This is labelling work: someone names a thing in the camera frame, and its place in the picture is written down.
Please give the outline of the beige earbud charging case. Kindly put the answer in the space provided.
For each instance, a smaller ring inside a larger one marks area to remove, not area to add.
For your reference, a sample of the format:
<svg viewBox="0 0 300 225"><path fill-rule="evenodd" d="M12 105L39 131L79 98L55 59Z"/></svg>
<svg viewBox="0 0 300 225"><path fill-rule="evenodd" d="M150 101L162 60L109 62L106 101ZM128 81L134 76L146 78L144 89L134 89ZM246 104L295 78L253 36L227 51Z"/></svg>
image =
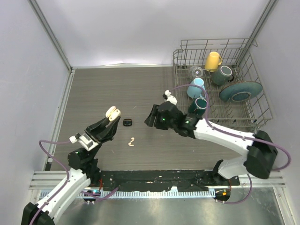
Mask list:
<svg viewBox="0 0 300 225"><path fill-rule="evenodd" d="M111 106L105 113L105 116L109 121L115 120L120 115L121 115L121 111L117 109L116 106Z"/></svg>

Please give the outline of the black gold-trimmed earbud case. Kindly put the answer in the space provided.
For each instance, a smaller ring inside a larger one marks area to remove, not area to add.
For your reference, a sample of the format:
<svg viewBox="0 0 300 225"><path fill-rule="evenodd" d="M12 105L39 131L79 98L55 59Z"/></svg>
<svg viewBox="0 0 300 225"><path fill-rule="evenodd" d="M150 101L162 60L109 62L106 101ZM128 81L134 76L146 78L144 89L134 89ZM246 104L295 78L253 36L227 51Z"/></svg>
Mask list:
<svg viewBox="0 0 300 225"><path fill-rule="evenodd" d="M133 120L132 120L132 119L129 119L129 118L126 118L126 119L123 120L122 124L123 124L123 126L125 126L125 127L132 126L132 125L133 125Z"/></svg>

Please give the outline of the beige earbud pair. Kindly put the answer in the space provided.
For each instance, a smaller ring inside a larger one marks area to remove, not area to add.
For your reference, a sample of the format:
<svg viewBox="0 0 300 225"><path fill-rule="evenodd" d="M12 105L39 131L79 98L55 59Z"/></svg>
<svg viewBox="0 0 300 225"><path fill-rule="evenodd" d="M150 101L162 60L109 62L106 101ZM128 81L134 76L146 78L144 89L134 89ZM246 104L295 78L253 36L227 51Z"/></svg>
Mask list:
<svg viewBox="0 0 300 225"><path fill-rule="evenodd" d="M130 147L134 146L134 144L133 144L134 140L135 140L135 138L132 137L131 141L128 143L128 146L130 146Z"/></svg>

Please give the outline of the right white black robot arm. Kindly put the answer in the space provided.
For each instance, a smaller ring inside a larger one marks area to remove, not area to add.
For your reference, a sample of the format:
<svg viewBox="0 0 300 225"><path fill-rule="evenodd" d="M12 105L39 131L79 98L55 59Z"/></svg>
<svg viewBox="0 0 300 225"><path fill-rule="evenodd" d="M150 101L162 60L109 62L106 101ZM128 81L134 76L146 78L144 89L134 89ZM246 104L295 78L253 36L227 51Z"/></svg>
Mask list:
<svg viewBox="0 0 300 225"><path fill-rule="evenodd" d="M199 115L183 114L171 102L153 105L144 122L149 127L172 129L183 137L206 140L239 153L239 157L216 163L211 178L217 185L223 185L228 179L244 174L268 179L278 154L266 132L258 131L253 134L223 127L206 121Z"/></svg>

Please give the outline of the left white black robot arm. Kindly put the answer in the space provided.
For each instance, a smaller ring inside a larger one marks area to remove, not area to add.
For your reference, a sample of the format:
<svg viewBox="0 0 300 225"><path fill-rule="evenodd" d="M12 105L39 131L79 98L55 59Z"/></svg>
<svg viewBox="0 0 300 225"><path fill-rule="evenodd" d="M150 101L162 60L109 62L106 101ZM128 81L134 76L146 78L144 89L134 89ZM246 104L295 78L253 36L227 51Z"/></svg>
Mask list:
<svg viewBox="0 0 300 225"><path fill-rule="evenodd" d="M113 140L120 116L107 116L88 126L84 134L76 134L68 143L80 143L81 148L68 155L69 169L61 182L36 204L28 203L23 210L23 225L55 225L73 200L86 188L95 187L101 177L95 155L102 144Z"/></svg>

